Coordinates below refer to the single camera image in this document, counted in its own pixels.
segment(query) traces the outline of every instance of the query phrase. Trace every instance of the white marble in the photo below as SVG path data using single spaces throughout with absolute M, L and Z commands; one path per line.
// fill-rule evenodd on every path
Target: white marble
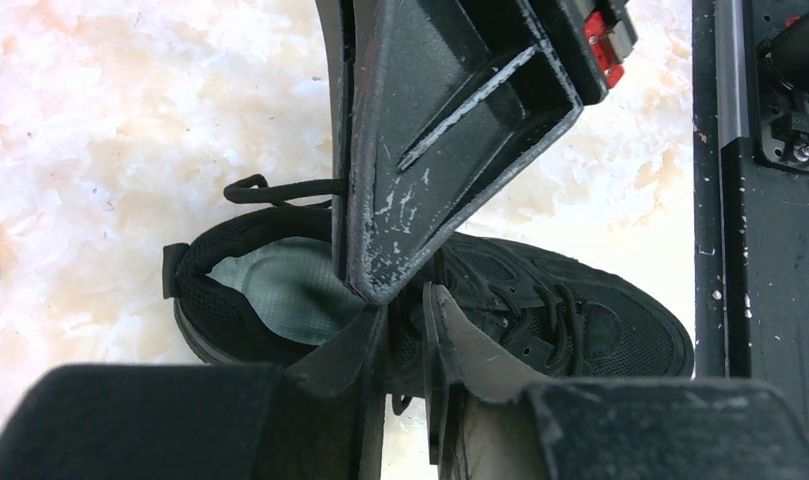
M 619 273 L 693 324 L 690 10 L 633 0 L 607 102 L 464 227 Z M 48 369 L 198 363 L 161 247 L 249 211 L 262 172 L 329 177 L 310 0 L 0 0 L 0 428 Z M 430 478 L 423 405 L 387 422 L 384 478 Z

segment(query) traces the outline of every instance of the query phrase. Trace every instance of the red connector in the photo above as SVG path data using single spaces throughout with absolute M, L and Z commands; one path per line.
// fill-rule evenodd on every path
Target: red connector
M 601 68 L 601 73 L 604 74 L 607 86 L 613 88 L 625 74 L 625 68 L 622 67 L 613 50 L 613 45 L 610 43 L 611 33 L 600 12 L 593 12 L 584 23 L 584 35 L 598 60 L 598 66 Z

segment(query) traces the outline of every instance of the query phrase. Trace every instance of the shoe insole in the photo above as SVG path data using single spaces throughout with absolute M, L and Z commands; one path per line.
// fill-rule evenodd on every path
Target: shoe insole
M 330 243 L 287 237 L 241 257 L 227 257 L 208 275 L 245 295 L 262 322 L 294 342 L 321 345 L 365 303 L 333 273 Z

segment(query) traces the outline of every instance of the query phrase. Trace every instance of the black sneaker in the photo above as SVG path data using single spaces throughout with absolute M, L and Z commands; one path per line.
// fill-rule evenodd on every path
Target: black sneaker
M 217 225 L 191 245 L 165 248 L 164 296 L 207 363 L 289 366 L 336 335 L 363 307 L 331 267 L 327 202 L 335 181 L 269 188 L 256 175 L 225 189 L 268 208 Z M 688 376 L 687 331 L 624 279 L 508 240 L 456 233 L 389 305 L 394 375 L 403 396 L 423 396 L 422 286 L 445 285 L 468 318 L 520 360 L 551 376 Z

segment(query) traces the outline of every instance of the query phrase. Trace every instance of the screw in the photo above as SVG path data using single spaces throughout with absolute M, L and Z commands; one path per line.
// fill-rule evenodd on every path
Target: screw
M 799 162 L 806 162 L 809 160 L 809 145 L 802 145 L 793 151 L 793 156 Z

